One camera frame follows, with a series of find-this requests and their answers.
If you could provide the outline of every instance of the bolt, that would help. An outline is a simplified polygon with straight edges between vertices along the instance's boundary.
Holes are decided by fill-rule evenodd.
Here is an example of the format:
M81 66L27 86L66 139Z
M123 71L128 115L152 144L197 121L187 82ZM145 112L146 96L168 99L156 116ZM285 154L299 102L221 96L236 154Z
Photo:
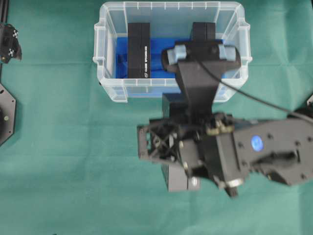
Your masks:
M183 141L179 141L179 148L184 148L184 142Z
M184 162L184 163L182 164L182 166L184 167L185 170L188 170L188 164L187 164L187 162Z

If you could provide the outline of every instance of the blue light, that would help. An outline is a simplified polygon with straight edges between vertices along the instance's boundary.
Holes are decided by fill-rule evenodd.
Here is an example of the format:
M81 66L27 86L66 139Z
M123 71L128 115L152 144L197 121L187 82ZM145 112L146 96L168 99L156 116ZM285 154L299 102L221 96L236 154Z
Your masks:
M251 145L254 151L260 152L264 148L263 141L259 136L253 136L251 139Z

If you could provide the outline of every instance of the green tablecloth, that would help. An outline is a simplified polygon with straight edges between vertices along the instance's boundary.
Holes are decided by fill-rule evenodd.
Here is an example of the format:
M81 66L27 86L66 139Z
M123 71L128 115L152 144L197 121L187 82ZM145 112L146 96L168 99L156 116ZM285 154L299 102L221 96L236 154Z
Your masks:
M137 157L136 125L161 99L112 102L92 62L102 0L11 0L21 62L3 67L16 97L15 134L0 148L3 235L304 235L313 230L313 182L292 188L252 174L228 198L211 182L168 193L160 167ZM313 93L310 0L243 0L251 24L243 90L295 109ZM285 114L236 94L214 109L245 118Z

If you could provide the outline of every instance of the white label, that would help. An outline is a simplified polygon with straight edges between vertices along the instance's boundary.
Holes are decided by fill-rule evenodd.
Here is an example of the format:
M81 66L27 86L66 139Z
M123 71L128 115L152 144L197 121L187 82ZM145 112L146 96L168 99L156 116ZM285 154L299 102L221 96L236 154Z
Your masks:
M145 46L145 72L148 72L148 47Z

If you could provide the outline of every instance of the screw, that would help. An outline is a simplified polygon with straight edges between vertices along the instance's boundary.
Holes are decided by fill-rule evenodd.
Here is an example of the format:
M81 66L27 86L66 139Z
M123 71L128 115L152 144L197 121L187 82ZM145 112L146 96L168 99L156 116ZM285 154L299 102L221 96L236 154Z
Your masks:
M179 141L179 148L184 148L184 142L183 141Z
M241 143L241 142L239 142L239 143L238 143L238 147L239 147L239 148L244 148L244 144Z
M184 162L184 163L182 164L182 166L184 167L185 170L188 170L188 164L187 164L187 162Z
M241 161L241 164L242 164L243 166L247 166L247 165L248 165L245 160Z

